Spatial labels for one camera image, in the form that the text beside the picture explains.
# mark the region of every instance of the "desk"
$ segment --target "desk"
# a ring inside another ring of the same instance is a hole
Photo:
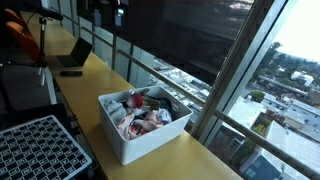
[[[22,12],[26,20],[31,13]],[[38,16],[28,25],[39,44]],[[76,39],[60,27],[48,22],[45,37],[46,55],[68,54]],[[128,82],[91,53],[82,68],[83,76],[61,77],[52,71],[102,172],[108,179],[241,179],[227,165],[203,147],[187,132],[138,160],[122,166],[105,137],[99,119],[98,96],[133,88]]]

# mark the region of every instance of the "cable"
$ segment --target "cable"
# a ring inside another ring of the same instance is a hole
[[[28,24],[30,19],[36,14],[36,12],[32,13],[31,16],[28,18],[27,23],[26,23],[26,27],[23,28],[23,30],[21,31],[21,33],[19,34],[19,36],[14,40],[14,42],[12,43],[12,46],[8,49],[6,57],[4,60],[8,60],[9,56],[10,56],[10,52],[12,50],[12,48],[14,47],[14,45],[18,42],[19,38],[22,37],[22,34],[24,33],[25,29],[28,28]]]

